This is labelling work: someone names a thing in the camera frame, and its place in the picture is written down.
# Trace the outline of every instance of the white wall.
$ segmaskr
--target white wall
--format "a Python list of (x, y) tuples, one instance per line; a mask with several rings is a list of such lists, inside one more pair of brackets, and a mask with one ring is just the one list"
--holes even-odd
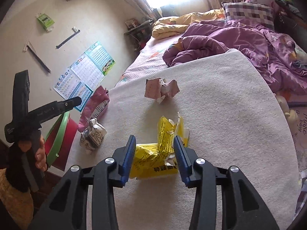
[[(52, 32), (46, 33), (37, 22), (35, 15), (39, 12), (55, 21)], [(0, 25), (1, 140), (6, 143), (4, 125), (12, 120), (13, 81), (17, 72), (29, 70), (29, 110), (63, 100), (51, 87), (68, 66), (99, 40), (116, 62), (102, 81), (102, 86), (113, 88), (135, 59), (132, 46), (123, 35), (126, 31), (124, 22), (130, 18), (140, 20), (142, 15), (123, 0), (16, 0)], [(56, 45), (73, 34), (74, 26), (81, 32), (56, 49)], [(27, 39), (51, 70), (50, 75), (45, 74), (30, 52), (22, 51)], [(76, 109), (71, 111), (71, 116), (79, 122), (80, 113)], [(43, 124), (43, 135), (55, 120)]]
[(182, 16), (188, 13), (192, 13), (192, 12), (203, 12), (204, 13), (204, 12), (207, 12), (208, 10), (210, 9), (203, 2), (203, 0), (190, 0), (185, 3), (175, 5), (175, 11), (177, 12), (179, 16)]

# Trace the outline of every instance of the black stick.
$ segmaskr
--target black stick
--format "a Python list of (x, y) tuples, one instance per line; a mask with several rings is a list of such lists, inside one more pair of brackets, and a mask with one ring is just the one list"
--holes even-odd
[(36, 53), (34, 53), (34, 51), (31, 49), (31, 47), (29, 47), (29, 45), (27, 45), (28, 49), (30, 50), (30, 52), (33, 54), (33, 56), (36, 58), (36, 60), (40, 63), (40, 65), (48, 72), (51, 73), (50, 69), (45, 65), (45, 63), (36, 55)]
[(60, 45), (56, 46), (56, 49), (59, 49), (61, 46), (63, 46), (67, 41), (69, 41), (72, 37), (74, 37), (76, 34), (80, 33), (80, 30), (78, 30), (76, 33), (69, 36), (65, 41), (63, 41)]

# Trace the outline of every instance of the white felt pad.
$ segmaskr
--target white felt pad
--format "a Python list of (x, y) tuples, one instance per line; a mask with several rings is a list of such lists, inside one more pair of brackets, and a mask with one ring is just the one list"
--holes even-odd
[[(177, 80), (180, 92), (161, 104), (145, 98), (146, 79), (156, 77)], [(110, 90), (109, 108), (100, 122), (108, 131), (102, 145), (87, 155), (77, 133), (66, 170), (74, 164), (96, 165), (125, 146), (130, 134), (137, 143), (157, 142), (159, 118), (176, 121), (177, 112), (190, 129), (188, 146), (217, 167), (238, 166), (280, 229), (286, 229), (299, 194), (291, 133), (273, 93), (237, 50), (171, 67)], [(123, 189), (115, 188), (114, 194), (120, 230), (189, 227), (195, 189), (187, 189), (179, 175), (129, 180)], [(218, 194), (217, 229), (221, 215)]]

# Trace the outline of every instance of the human hand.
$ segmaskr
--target human hand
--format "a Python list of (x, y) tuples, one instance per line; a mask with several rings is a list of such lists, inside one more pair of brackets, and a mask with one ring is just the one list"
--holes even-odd
[[(27, 152), (32, 146), (31, 141), (19, 141), (18, 147), (22, 152)], [(43, 172), (47, 170), (46, 164), (46, 154), (45, 154), (45, 139), (43, 136), (40, 136), (40, 147), (35, 153), (36, 163), (35, 166), (38, 169), (41, 169)]]

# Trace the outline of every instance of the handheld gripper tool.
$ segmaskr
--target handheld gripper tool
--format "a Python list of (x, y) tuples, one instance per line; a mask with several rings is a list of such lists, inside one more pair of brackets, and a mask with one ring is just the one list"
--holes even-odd
[(92, 229), (118, 230), (113, 187), (122, 188), (129, 179), (136, 139), (130, 135), (125, 147), (117, 148), (96, 166), (72, 166), (53, 188), (36, 213), (28, 230), (86, 230), (88, 186), (93, 185)]
[(279, 227), (257, 190), (237, 166), (214, 167), (185, 148), (179, 136), (174, 151), (182, 181), (196, 188), (189, 230), (215, 230), (216, 186), (222, 187), (222, 230), (278, 230)]
[(28, 70), (15, 74), (13, 87), (12, 122), (4, 127), (7, 142), (31, 140), (32, 147), (21, 156), (22, 166), (33, 192), (43, 184), (44, 173), (35, 166), (35, 153), (40, 146), (41, 123), (46, 122), (64, 112), (70, 111), (82, 103), (80, 97), (65, 101), (53, 101), (28, 112), (30, 81)]

